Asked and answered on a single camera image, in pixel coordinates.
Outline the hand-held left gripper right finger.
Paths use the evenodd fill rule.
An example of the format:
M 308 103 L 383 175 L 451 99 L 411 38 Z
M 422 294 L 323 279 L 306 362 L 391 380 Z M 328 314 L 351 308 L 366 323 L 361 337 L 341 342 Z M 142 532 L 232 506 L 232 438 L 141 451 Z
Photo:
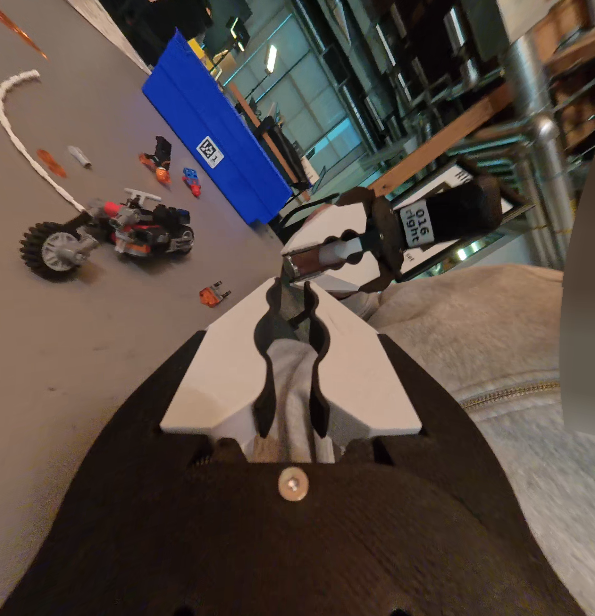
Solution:
M 340 449 L 352 441 L 415 435 L 423 424 L 376 330 L 319 285 L 306 283 L 312 368 L 310 420 Z

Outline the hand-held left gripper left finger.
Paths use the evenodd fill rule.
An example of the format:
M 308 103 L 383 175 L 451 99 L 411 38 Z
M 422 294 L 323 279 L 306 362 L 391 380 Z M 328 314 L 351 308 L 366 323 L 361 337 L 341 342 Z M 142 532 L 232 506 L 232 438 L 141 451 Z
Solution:
M 281 281 L 270 278 L 204 332 L 160 422 L 163 432 L 224 438 L 247 448 L 270 433 L 277 408 L 269 349 Z

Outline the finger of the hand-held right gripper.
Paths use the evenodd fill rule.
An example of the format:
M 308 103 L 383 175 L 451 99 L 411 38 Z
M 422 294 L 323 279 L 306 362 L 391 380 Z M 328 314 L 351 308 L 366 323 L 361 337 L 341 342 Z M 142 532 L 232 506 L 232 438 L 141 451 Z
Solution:
M 297 281 L 296 287 L 303 289 L 306 282 L 313 283 L 332 296 L 348 296 L 360 291 L 367 283 L 379 278 L 379 263 L 372 254 L 362 254 L 356 263 L 345 262 L 339 269 L 327 269 Z
M 368 216 L 363 202 L 330 204 L 317 212 L 286 243 L 284 258 L 347 259 L 370 252 L 366 237 Z

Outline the small black lego assembly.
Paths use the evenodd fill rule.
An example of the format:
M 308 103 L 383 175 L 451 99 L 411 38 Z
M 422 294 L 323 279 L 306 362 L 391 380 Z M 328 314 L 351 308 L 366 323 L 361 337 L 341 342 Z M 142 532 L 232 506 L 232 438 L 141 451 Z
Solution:
M 226 289 L 222 281 L 217 281 L 199 291 L 201 304 L 207 307 L 216 307 L 223 302 L 230 294 L 230 289 Z

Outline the black lego motorcycle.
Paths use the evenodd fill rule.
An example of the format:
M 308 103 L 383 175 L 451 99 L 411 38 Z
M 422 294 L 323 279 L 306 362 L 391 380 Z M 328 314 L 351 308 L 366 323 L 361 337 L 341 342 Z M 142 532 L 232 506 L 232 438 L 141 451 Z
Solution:
M 102 243 L 128 258 L 185 256 L 194 245 L 190 212 L 166 206 L 159 196 L 125 189 L 126 201 L 96 199 L 67 222 L 40 222 L 20 240 L 20 257 L 40 278 L 74 277 Z

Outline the black flaming lego minifigure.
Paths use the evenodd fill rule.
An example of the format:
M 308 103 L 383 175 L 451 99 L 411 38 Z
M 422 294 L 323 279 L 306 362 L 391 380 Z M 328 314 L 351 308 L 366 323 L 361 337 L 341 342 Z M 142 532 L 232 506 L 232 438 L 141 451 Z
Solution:
M 171 184 L 170 164 L 171 164 L 171 143 L 161 135 L 155 136 L 155 150 L 152 154 L 140 153 L 139 162 L 146 166 L 155 174 L 156 180 L 163 186 L 169 187 Z

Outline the narrow orange lego flame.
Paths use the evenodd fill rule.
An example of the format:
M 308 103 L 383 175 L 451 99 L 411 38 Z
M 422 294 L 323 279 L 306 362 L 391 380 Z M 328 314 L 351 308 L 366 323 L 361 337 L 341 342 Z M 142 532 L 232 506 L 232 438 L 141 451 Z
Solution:
M 26 43 L 29 47 L 34 49 L 42 58 L 48 61 L 47 55 L 40 49 L 40 47 L 31 39 L 31 37 L 25 33 L 13 20 L 7 16 L 0 9 L 0 23 L 2 23 L 5 27 L 11 30 L 15 35 L 17 35 L 23 42 Z

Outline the person's right hand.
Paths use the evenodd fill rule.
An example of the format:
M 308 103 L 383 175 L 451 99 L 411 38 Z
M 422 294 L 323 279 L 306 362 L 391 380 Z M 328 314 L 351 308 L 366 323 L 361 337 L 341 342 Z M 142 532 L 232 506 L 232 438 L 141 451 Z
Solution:
M 319 253 L 319 247 L 312 247 L 309 250 L 298 252 L 292 256 L 293 263 L 299 272 L 299 277 L 317 275 L 322 271 Z

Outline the black framed marker sign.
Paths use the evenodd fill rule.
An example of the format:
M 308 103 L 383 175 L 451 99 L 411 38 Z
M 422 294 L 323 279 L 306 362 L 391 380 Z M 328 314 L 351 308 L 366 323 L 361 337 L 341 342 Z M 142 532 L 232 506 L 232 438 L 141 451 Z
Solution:
M 436 172 L 429 174 L 408 192 L 392 201 L 394 210 L 419 200 L 430 198 L 457 186 L 486 175 L 484 169 L 474 165 L 465 157 L 456 157 Z M 524 233 L 527 227 L 525 214 L 532 212 L 534 203 L 527 200 L 506 183 L 498 181 L 502 221 L 491 232 L 438 242 L 426 248 L 415 248 L 406 252 L 397 283 L 415 278 L 433 277 L 452 269 L 469 267 L 486 258 L 494 251 L 512 242 Z

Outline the wooden panel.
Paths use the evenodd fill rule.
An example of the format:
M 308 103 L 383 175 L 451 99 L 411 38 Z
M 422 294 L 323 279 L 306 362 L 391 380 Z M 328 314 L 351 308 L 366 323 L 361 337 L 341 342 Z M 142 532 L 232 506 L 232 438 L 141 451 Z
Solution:
M 461 139 L 490 121 L 511 102 L 512 94 L 509 86 L 501 85 L 370 184 L 369 189 L 373 190 L 376 196 L 387 196 L 392 193 Z

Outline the silver metal pipe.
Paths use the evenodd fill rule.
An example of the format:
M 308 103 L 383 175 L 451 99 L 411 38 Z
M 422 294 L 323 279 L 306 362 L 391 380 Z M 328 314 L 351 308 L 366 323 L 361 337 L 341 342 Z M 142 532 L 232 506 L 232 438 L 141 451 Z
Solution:
M 554 116 L 546 69 L 532 30 L 501 56 L 504 77 L 517 119 L 530 143 L 538 189 L 545 206 L 558 264 L 566 266 L 573 231 L 576 198 L 567 170 L 560 128 Z

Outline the tagged blue storage bin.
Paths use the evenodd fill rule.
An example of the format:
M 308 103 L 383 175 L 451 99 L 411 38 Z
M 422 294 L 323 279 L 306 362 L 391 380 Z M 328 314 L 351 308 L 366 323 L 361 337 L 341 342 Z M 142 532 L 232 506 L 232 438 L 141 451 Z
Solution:
M 178 29 L 142 93 L 247 225 L 277 217 L 288 183 Z

